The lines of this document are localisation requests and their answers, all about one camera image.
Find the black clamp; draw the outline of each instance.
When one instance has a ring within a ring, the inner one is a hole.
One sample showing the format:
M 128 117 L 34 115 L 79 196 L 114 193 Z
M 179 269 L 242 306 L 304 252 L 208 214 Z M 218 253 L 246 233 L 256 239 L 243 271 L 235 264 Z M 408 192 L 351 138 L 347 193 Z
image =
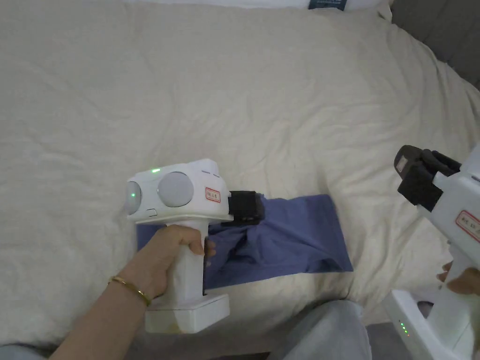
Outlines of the black clamp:
M 233 221 L 224 226 L 258 225 L 265 218 L 265 208 L 260 194 L 255 191 L 231 191 L 228 198 L 228 213 Z
M 432 211 L 443 191 L 433 184 L 437 172 L 451 176 L 460 171 L 462 164 L 428 149 L 404 145 L 394 161 L 395 170 L 402 178 L 398 192 L 414 205 Z

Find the gray headboard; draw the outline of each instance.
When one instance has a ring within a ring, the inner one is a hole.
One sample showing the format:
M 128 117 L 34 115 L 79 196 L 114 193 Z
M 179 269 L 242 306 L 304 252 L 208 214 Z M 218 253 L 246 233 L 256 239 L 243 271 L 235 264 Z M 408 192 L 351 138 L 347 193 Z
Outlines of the gray headboard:
M 480 89 L 480 0 L 395 0 L 393 23 Z

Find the white handheld device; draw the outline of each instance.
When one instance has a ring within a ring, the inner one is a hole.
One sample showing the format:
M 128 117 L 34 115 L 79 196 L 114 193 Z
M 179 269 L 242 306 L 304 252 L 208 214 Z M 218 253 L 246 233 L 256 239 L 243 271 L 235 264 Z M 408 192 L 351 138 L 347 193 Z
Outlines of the white handheld device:
M 480 144 L 463 165 L 435 151 L 403 146 L 395 159 L 398 191 L 447 238 L 453 266 L 446 282 L 480 267 Z M 427 318 L 407 291 L 393 290 L 384 307 L 418 360 L 470 360 L 480 339 L 480 297 L 446 286 Z
M 235 198 L 240 198 L 240 204 L 231 201 L 232 193 L 238 195 Z M 232 193 L 210 159 L 144 171 L 129 179 L 127 218 L 136 224 L 198 229 L 204 246 L 210 223 L 236 220 L 243 224 L 259 219 L 255 217 L 259 206 L 256 193 Z M 166 293 L 147 309 L 147 332 L 196 333 L 229 315 L 228 295 L 205 295 L 203 275 L 204 257 L 181 246 L 169 270 Z

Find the wrinkled bedding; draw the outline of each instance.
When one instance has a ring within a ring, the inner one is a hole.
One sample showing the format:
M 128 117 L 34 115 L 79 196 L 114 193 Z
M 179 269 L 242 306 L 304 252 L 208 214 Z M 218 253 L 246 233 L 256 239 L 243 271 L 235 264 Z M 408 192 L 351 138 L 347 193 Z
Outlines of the wrinkled bedding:
M 134 254 L 126 180 L 203 157 L 232 190 L 331 195 L 355 271 L 216 289 L 228 319 L 139 334 L 131 356 L 269 350 L 320 300 L 380 321 L 389 289 L 448 260 L 396 192 L 396 152 L 462 161 L 480 139 L 478 91 L 373 10 L 7 0 L 0 79 L 0 344 L 59 343 Z

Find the blue tag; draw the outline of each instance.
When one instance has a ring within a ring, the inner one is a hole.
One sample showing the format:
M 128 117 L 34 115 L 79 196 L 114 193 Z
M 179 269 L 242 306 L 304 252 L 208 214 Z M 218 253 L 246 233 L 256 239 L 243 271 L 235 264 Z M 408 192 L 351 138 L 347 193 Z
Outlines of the blue tag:
M 308 8 L 310 10 L 319 8 L 337 8 L 343 11 L 346 3 L 347 0 L 310 0 Z

